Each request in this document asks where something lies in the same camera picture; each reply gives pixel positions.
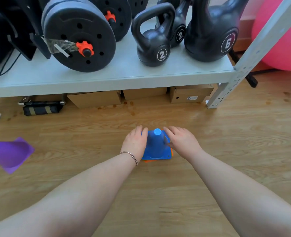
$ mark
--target bracelet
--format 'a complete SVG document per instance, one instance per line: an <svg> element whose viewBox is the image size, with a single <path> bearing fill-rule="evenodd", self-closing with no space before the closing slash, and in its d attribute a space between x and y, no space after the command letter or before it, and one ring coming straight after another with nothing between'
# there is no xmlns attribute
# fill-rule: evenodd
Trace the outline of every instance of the bracelet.
<svg viewBox="0 0 291 237"><path fill-rule="evenodd" d="M128 153L128 154L130 154L131 157L132 157L132 158L134 159L134 161L136 162L136 166L139 164L139 162L136 160L135 156L134 156L133 154L131 154L130 152L123 151L123 152L121 152L120 154L122 154L122 153Z"/></svg>

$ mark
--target white shelf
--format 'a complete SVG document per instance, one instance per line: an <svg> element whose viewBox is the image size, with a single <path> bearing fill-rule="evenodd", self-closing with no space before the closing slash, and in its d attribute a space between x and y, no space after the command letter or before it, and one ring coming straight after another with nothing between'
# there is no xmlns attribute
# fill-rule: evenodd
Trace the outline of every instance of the white shelf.
<svg viewBox="0 0 291 237"><path fill-rule="evenodd" d="M149 0L148 6L156 2ZM142 24L141 32L154 26L153 18ZM7 66L11 65L17 55L18 51L15 51ZM169 59L162 66L147 67L138 59L136 42L129 31L117 43L112 61L97 72L73 71L53 56L50 60L45 59L38 50L32 61L20 56L14 67L0 77L0 97L229 82L233 71L227 56L212 63L192 59L185 51L184 42L172 49Z"/></svg>

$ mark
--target black kettlebell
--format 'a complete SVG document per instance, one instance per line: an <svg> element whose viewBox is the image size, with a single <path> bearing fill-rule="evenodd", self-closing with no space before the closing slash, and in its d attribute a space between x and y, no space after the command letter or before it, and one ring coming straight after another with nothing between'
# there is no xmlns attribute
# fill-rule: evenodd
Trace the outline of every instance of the black kettlebell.
<svg viewBox="0 0 291 237"><path fill-rule="evenodd" d="M157 4L169 2L173 4L175 8L175 0L159 0ZM190 6L191 0L182 0L181 3L176 5L175 8L175 20L172 27L172 36L171 36L171 48L178 46L184 39L186 34L186 17L187 12ZM164 15L158 15L156 17L156 26L159 27L165 18Z"/></svg>
<svg viewBox="0 0 291 237"><path fill-rule="evenodd" d="M239 21L247 2L228 0L208 8L208 0L194 0L184 40L188 54L202 62L226 55L238 38Z"/></svg>
<svg viewBox="0 0 291 237"><path fill-rule="evenodd" d="M156 29L141 34L140 26L145 21L160 14L167 14L165 21ZM168 59L171 50L170 39L175 19L175 9L170 3L162 3L140 12L131 24L132 36L137 43L140 61L146 66L160 66Z"/></svg>

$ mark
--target wall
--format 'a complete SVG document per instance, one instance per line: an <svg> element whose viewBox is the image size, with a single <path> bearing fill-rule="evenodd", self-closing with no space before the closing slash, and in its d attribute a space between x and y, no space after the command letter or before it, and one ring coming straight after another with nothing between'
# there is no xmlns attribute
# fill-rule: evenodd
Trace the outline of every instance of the wall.
<svg viewBox="0 0 291 237"><path fill-rule="evenodd" d="M210 5L221 5L224 2L226 2L227 0L211 0L210 1ZM249 0L249 2L247 3L247 6L243 12L242 18L241 20L250 20L250 19L255 19L256 14L259 10L259 8L261 7L262 3L264 2L264 0Z"/></svg>

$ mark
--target wooden floor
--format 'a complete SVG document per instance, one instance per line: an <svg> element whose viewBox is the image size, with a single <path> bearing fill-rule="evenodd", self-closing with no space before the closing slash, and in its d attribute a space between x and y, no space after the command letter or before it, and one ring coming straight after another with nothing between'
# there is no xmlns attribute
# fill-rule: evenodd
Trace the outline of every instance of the wooden floor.
<svg viewBox="0 0 291 237"><path fill-rule="evenodd" d="M218 109L161 96L82 110L69 103L57 115L26 117L18 98L0 98L0 141L21 136L36 149L13 175L0 168L0 220L117 155L140 124L188 128L208 153L291 204L291 73L257 78L257 88L243 81ZM175 155L139 165L94 236L238 235L191 165Z"/></svg>

